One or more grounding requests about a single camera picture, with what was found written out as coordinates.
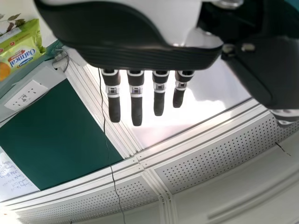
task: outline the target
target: dark green board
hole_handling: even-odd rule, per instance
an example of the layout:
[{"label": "dark green board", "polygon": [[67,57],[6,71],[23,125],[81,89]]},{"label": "dark green board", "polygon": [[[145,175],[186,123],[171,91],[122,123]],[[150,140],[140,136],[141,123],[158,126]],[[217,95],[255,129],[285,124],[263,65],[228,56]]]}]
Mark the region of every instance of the dark green board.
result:
[{"label": "dark green board", "polygon": [[299,11],[299,1],[298,0],[286,0],[291,5],[293,5]]},{"label": "dark green board", "polygon": [[[110,163],[121,161],[108,145]],[[0,146],[40,190],[109,165],[104,133],[68,80],[0,128]]]}]

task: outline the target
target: electrical outlet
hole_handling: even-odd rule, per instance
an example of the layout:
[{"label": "electrical outlet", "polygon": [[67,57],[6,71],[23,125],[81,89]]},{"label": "electrical outlet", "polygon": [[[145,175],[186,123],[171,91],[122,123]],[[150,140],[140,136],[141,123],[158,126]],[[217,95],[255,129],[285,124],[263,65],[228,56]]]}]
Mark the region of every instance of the electrical outlet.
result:
[{"label": "electrical outlet", "polygon": [[4,106],[13,111],[18,111],[34,102],[37,98],[48,91],[44,85],[31,80],[26,86],[18,91]]}]

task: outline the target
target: robotic arm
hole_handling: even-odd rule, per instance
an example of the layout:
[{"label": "robotic arm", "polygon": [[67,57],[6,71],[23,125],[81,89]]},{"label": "robotic arm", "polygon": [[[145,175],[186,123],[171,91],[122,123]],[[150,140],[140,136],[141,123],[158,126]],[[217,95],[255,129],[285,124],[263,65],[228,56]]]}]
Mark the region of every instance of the robotic arm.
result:
[{"label": "robotic arm", "polygon": [[[56,37],[94,67],[153,70],[154,81],[176,70],[175,107],[182,103],[192,71],[207,69],[221,54],[281,126],[299,120],[299,12],[283,0],[35,3]],[[162,83],[155,83],[155,93],[163,93]],[[156,108],[155,114],[162,115],[163,107]],[[135,123],[141,124],[140,116]]]}]

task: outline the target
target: yellow package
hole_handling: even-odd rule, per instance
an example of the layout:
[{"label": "yellow package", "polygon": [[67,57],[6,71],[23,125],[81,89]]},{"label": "yellow package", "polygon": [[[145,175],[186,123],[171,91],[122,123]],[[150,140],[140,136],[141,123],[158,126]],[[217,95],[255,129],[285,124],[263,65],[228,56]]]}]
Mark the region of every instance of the yellow package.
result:
[{"label": "yellow package", "polygon": [[45,52],[38,19],[28,21],[0,36],[0,81]]}]

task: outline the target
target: whiteboard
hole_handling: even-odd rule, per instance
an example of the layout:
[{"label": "whiteboard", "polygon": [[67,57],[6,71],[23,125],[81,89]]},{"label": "whiteboard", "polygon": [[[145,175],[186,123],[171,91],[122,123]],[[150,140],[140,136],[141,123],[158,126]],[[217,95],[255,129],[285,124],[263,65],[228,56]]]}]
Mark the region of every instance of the whiteboard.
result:
[{"label": "whiteboard", "polygon": [[0,147],[0,202],[39,191]]}]

